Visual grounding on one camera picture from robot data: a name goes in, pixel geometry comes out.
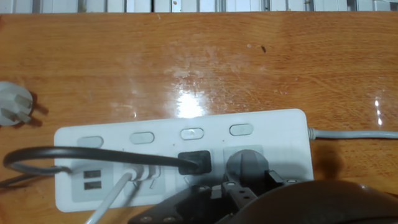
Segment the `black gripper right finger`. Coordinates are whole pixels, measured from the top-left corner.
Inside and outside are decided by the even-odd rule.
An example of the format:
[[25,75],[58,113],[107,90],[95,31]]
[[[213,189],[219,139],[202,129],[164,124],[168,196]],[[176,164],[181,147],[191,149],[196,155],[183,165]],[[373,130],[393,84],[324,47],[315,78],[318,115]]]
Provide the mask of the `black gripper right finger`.
[[397,198],[367,185],[337,180],[272,190],[220,223],[397,223]]

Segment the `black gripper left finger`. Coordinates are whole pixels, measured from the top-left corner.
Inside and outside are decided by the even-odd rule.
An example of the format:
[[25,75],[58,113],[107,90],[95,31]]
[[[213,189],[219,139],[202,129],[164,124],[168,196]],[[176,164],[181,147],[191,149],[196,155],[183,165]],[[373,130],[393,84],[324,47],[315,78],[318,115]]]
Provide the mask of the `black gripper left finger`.
[[228,223],[262,194],[295,183],[273,170],[227,172],[216,189],[194,185],[130,218],[128,224]]

